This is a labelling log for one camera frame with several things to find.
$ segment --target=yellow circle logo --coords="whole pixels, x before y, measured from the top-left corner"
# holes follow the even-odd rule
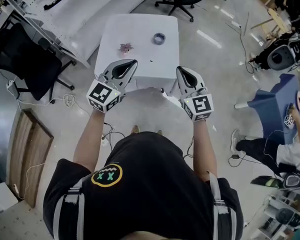
[[[117,184],[122,178],[123,170],[120,165],[111,163],[94,173],[91,177],[93,184],[103,188]]]

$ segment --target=black chair base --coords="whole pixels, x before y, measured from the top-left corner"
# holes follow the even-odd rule
[[[186,14],[188,14],[190,16],[190,22],[194,22],[194,16],[181,4],[178,4],[174,1],[157,1],[155,2],[154,6],[155,7],[158,7],[159,4],[162,4],[162,5],[171,5],[173,6],[173,8],[171,9],[171,11],[169,12],[169,16],[175,11],[176,8],[180,8],[182,11],[184,11]]]
[[[74,60],[70,60],[69,62],[67,62],[66,64],[64,64],[61,68],[61,72],[64,71],[70,64],[72,65],[76,65],[77,62],[74,61]],[[63,85],[64,87],[67,87],[70,91],[73,91],[75,89],[75,87],[73,85],[67,85],[65,82],[61,81],[60,79],[56,79],[55,80],[56,82],[58,82],[59,84]],[[50,104],[55,104],[56,103],[56,100],[55,99],[52,99],[52,94],[54,92],[54,84],[51,86],[50,88],[50,92],[49,92],[49,103]]]

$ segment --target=white robot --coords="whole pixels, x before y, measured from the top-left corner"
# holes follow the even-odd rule
[[[111,63],[98,80],[93,83],[86,95],[91,106],[106,113],[121,102],[126,95],[125,87],[137,70],[135,59],[123,59]],[[192,121],[205,120],[214,111],[211,94],[202,77],[193,70],[178,66],[176,78],[181,91],[180,103]]]

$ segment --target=gray floor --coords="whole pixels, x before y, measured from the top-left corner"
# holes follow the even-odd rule
[[[155,7],[155,1],[160,0],[144,1],[134,13],[168,14],[171,7],[169,5]],[[255,28],[251,31],[250,27],[270,17],[259,0],[203,0],[194,9],[189,7],[189,10],[194,15],[193,23],[189,22],[188,16],[181,10],[177,9],[173,13],[178,19],[180,65],[200,73],[212,94],[215,112],[207,123],[217,156],[218,176],[227,178],[231,186],[237,190],[244,219],[249,222],[271,191],[270,188],[252,185],[250,181],[259,175],[273,174],[263,165],[246,161],[237,168],[229,166],[228,158],[232,155],[231,133],[235,128],[251,136],[262,135],[262,126],[254,110],[249,108],[235,110],[234,104],[252,99],[259,88],[269,91],[279,81],[282,72],[268,70],[249,74],[243,64],[246,59],[237,32],[240,30],[234,24],[240,24],[243,32],[249,13],[247,30],[242,39],[248,55],[251,52],[258,54],[263,50],[259,43],[262,41],[262,30]],[[204,33],[205,37],[209,36],[210,41],[198,33]],[[77,103],[89,113],[92,108],[86,101],[86,93],[94,78],[96,57],[97,52],[90,59],[89,69],[77,64],[70,66],[62,74],[74,84],[73,94]],[[62,97],[66,93],[69,93],[69,90],[56,84],[55,96]],[[37,196],[37,208],[42,210],[44,194],[56,163],[61,158],[72,160],[76,144],[88,121],[88,115],[77,105],[65,107],[61,100],[54,105],[35,106],[33,110],[54,136]],[[128,93],[122,103],[106,114],[105,121],[125,135],[130,132],[133,125],[140,126],[142,131],[160,129],[184,153],[187,152],[192,139],[193,125],[186,113],[164,99],[156,89]],[[120,138],[119,134],[114,134],[113,143]],[[109,153],[109,145],[101,147],[97,168],[104,165]],[[191,158],[187,158],[186,162],[192,167]],[[259,215],[245,229],[242,239],[247,239],[251,235],[260,221],[258,217]]]

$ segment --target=hand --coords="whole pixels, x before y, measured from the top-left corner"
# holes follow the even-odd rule
[[[298,118],[300,118],[299,115],[299,111],[297,110],[295,104],[293,104],[290,108],[289,108],[289,114],[292,115],[294,120],[297,120]]]

